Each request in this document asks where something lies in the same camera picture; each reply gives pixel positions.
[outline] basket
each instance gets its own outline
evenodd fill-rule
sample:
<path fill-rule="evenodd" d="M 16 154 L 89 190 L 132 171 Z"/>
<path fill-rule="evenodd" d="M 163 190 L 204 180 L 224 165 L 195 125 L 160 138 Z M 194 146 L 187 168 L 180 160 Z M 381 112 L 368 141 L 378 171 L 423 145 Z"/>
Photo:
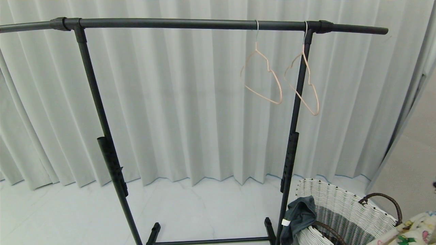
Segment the basket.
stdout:
<path fill-rule="evenodd" d="M 402 214 L 397 202 L 384 194 L 373 193 L 364 198 L 335 185 L 315 179 L 300 180 L 295 198 L 313 196 L 317 221 L 337 232 L 332 235 L 323 226 L 314 224 L 297 234 L 300 245 L 340 245 L 337 236 L 349 245 L 365 245 L 395 226 L 401 224 Z M 392 201 L 397 209 L 398 220 L 368 204 L 368 198 L 383 196 Z"/>

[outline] wire hanger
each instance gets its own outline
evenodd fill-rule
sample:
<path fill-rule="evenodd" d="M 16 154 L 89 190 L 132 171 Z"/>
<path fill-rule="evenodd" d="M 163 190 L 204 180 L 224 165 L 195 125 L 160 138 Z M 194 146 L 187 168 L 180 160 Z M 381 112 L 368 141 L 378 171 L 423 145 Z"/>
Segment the wire hanger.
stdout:
<path fill-rule="evenodd" d="M 261 98 L 264 98 L 264 99 L 268 100 L 268 101 L 271 102 L 271 103 L 274 103 L 274 104 L 279 105 L 279 104 L 282 103 L 282 100 L 283 100 L 283 95 L 282 95 L 282 86 L 280 85 L 280 82 L 279 82 L 279 79 L 278 79 L 277 76 L 276 76 L 276 73 L 275 73 L 273 70 L 271 70 L 271 69 L 269 68 L 269 61 L 268 61 L 268 59 L 267 59 L 267 58 L 266 58 L 266 57 L 265 57 L 265 56 L 264 56 L 264 55 L 263 55 L 259 50 L 257 50 L 257 36 L 259 35 L 259 22 L 256 20 L 256 23 L 257 23 L 257 34 L 256 34 L 255 49 L 254 49 L 254 52 L 252 52 L 252 53 L 247 57 L 247 60 L 245 61 L 245 65 L 242 67 L 242 69 L 241 69 L 241 73 L 239 74 L 239 77 L 240 77 L 242 83 L 244 84 L 244 86 L 245 86 L 248 90 L 250 90 L 251 92 L 253 92 L 253 93 L 255 93 L 256 95 L 260 96 Z M 269 73 L 272 73 L 272 74 L 273 74 L 274 79 L 276 80 L 277 86 L 279 87 L 279 90 L 280 90 L 280 100 L 279 100 L 279 101 L 271 100 L 271 99 L 269 99 L 269 98 L 267 98 L 267 97 L 265 97 L 265 96 L 259 94 L 258 92 L 254 91 L 253 89 L 251 89 L 250 87 L 248 87 L 248 86 L 245 84 L 245 82 L 242 80 L 242 71 L 243 71 L 244 68 L 247 66 L 248 61 L 251 59 L 251 57 L 252 57 L 254 54 L 259 54 L 260 56 L 262 56 L 262 58 L 264 58 L 264 59 L 266 60 L 266 69 L 268 70 Z"/>
<path fill-rule="evenodd" d="M 314 116 L 318 115 L 318 113 L 320 113 L 320 101 L 318 99 L 318 94 L 317 94 L 317 90 L 315 89 L 315 85 L 310 83 L 310 68 L 309 68 L 309 63 L 307 63 L 307 58 L 306 55 L 304 54 L 304 42 L 306 40 L 306 34 L 307 34 L 307 21 L 305 21 L 306 23 L 306 31 L 304 32 L 304 38 L 303 38 L 303 50 L 300 54 L 298 54 L 295 59 L 292 61 L 291 65 L 288 66 L 288 68 L 285 71 L 285 74 L 283 75 L 283 78 L 285 79 L 286 82 L 288 82 L 288 80 L 286 80 L 286 72 L 288 71 L 288 69 L 291 69 L 292 66 L 294 65 L 294 61 L 297 60 L 298 57 L 303 56 L 304 59 L 304 63 L 306 63 L 306 67 L 307 67 L 307 72 L 309 73 L 309 77 L 307 78 L 307 83 L 312 87 L 313 92 L 315 93 L 315 98 L 317 99 L 317 111 L 313 112 L 310 107 L 306 104 L 306 102 L 304 101 L 304 99 L 301 97 L 301 95 L 297 92 L 297 90 L 291 85 L 290 82 L 288 82 L 289 86 L 291 86 L 292 90 L 295 91 L 295 93 L 297 94 L 297 96 L 301 99 L 301 102 L 303 102 L 303 104 L 306 106 L 306 108 L 310 111 L 310 113 Z"/>

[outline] vertical pole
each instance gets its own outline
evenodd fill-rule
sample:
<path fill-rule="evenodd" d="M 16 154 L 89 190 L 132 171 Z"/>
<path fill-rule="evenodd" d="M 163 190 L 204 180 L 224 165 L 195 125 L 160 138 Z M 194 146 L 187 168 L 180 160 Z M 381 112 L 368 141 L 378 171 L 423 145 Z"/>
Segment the vertical pole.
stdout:
<path fill-rule="evenodd" d="M 310 44 L 312 43 L 312 36 L 313 36 L 313 30 L 312 29 L 307 30 L 306 38 L 304 40 L 304 54 L 306 55 L 307 59 L 309 59 L 309 49 L 310 49 Z M 304 62 L 304 57 L 301 56 L 300 70 L 298 73 L 298 81 L 297 81 L 297 88 L 296 88 L 297 92 L 301 95 L 303 93 L 305 76 L 306 76 L 306 63 Z M 282 205 L 280 207 L 279 226 L 277 228 L 276 245 L 280 245 L 280 234 L 282 233 L 282 229 L 283 229 L 282 219 L 285 216 L 286 206 L 288 204 L 289 189 L 291 186 L 292 171 L 294 168 L 295 153 L 298 143 L 298 133 L 296 132 L 296 129 L 297 129 L 298 113 L 300 112 L 300 103 L 301 103 L 300 98 L 295 94 L 294 108 L 293 108 L 292 119 L 291 119 L 291 128 L 289 132 L 288 149 L 286 151 L 285 166 L 283 169 L 283 178 L 280 187 L 280 191 L 283 193 L 283 196 L 282 196 Z"/>
<path fill-rule="evenodd" d="M 106 165 L 111 176 L 113 186 L 118 195 L 119 202 L 123 208 L 124 215 L 126 216 L 127 223 L 133 235 L 133 239 L 137 245 L 142 245 L 141 238 L 135 225 L 132 213 L 130 212 L 129 204 L 127 203 L 127 185 L 124 182 L 119 165 L 118 157 L 115 151 L 115 145 L 112 140 L 108 120 L 103 108 L 102 98 L 100 97 L 97 80 L 95 79 L 94 69 L 92 68 L 91 57 L 89 56 L 88 45 L 86 43 L 85 30 L 77 25 L 74 28 L 77 43 L 79 45 L 80 54 L 82 55 L 83 65 L 85 67 L 86 76 L 88 77 L 89 87 L 91 88 L 92 97 L 94 99 L 95 108 L 102 125 L 104 137 L 98 138 L 98 143 L 105 158 Z"/>

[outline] black metal clothes rack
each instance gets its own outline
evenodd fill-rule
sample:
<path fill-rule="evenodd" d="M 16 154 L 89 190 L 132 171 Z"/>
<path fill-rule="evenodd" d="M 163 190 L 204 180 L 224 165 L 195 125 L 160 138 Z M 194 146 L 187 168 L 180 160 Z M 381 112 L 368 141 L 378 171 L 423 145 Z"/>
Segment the black metal clothes rack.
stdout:
<path fill-rule="evenodd" d="M 112 140 L 109 124 L 106 118 L 103 102 L 100 97 L 100 92 L 97 86 L 94 70 L 92 68 L 91 58 L 86 43 L 86 28 L 185 28 L 185 29 L 227 29 L 227 30 L 272 30 L 272 31 L 306 31 L 305 22 L 293 21 L 259 21 L 259 25 L 255 20 L 193 20 L 193 19 L 145 19 L 145 18 L 100 18 L 100 19 L 81 19 L 81 18 L 66 18 L 59 17 L 50 21 L 9 24 L 1 25 L 0 33 L 18 32 L 18 31 L 34 31 L 55 29 L 60 31 L 74 31 L 76 40 L 82 55 L 83 65 L 85 67 L 86 76 L 88 78 L 89 87 L 94 99 L 95 108 L 103 129 L 103 137 L 97 139 L 100 149 L 103 153 L 109 174 L 111 176 L 114 188 L 118 195 L 118 199 L 126 216 L 133 238 L 137 245 L 142 245 L 140 235 L 135 225 L 132 213 L 130 212 L 127 203 L 127 185 L 122 174 L 122 167 L 119 164 L 115 150 L 115 145 Z M 388 32 L 387 28 L 369 27 L 345 24 L 333 24 L 331 22 L 308 21 L 307 33 L 305 35 L 304 53 L 309 57 L 310 44 L 314 33 L 322 34 L 328 32 L 351 32 L 363 34 L 380 34 L 384 35 Z M 300 70 L 298 74 L 298 82 L 296 90 L 301 94 L 303 91 L 304 78 L 306 74 L 306 64 L 303 57 L 300 61 Z M 160 231 L 159 223 L 155 223 L 151 229 L 146 245 L 183 245 L 183 244 L 210 244 L 210 243 L 227 243 L 227 242 L 254 242 L 254 241 L 269 241 L 270 245 L 280 245 L 280 234 L 283 226 L 281 220 L 286 211 L 288 202 L 289 190 L 291 185 L 291 177 L 295 162 L 295 154 L 298 144 L 298 132 L 296 131 L 298 114 L 300 111 L 300 98 L 295 95 L 292 120 L 290 126 L 288 147 L 286 151 L 285 164 L 283 168 L 283 177 L 281 180 L 280 191 L 283 193 L 282 203 L 279 215 L 279 224 L 277 234 L 274 234 L 270 219 L 265 218 L 266 237 L 250 237 L 250 238 L 231 238 L 231 239 L 214 239 L 214 240 L 197 240 L 197 241 L 177 241 L 177 242 L 156 242 Z"/>

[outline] white marble floor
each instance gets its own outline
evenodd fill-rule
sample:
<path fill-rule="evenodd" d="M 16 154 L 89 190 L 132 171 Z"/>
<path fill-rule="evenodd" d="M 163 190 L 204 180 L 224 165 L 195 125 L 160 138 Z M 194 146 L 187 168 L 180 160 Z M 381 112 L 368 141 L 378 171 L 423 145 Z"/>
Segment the white marble floor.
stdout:
<path fill-rule="evenodd" d="M 294 176 L 290 201 L 301 178 Z M 333 184 L 362 196 L 369 181 L 335 177 Z M 1 245 L 133 245 L 127 222 L 111 183 L 48 185 L 30 191 L 24 182 L 0 182 Z M 266 236 L 263 224 L 278 222 L 280 179 L 267 176 L 264 184 L 248 179 L 240 185 L 232 177 L 222 182 L 203 179 L 171 183 L 157 179 L 145 187 L 128 183 L 127 197 L 143 243 L 155 222 L 162 226 L 158 242 Z M 267 242 L 250 243 L 267 244 Z"/>

